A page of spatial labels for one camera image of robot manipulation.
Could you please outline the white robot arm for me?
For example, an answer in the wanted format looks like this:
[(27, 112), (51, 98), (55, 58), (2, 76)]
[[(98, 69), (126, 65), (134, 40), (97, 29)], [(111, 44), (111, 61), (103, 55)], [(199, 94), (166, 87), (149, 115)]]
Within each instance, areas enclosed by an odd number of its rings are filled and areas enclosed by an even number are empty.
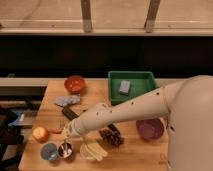
[(168, 118), (168, 171), (213, 171), (213, 76), (169, 84), (124, 103), (88, 110), (63, 129), (83, 137), (113, 123)]

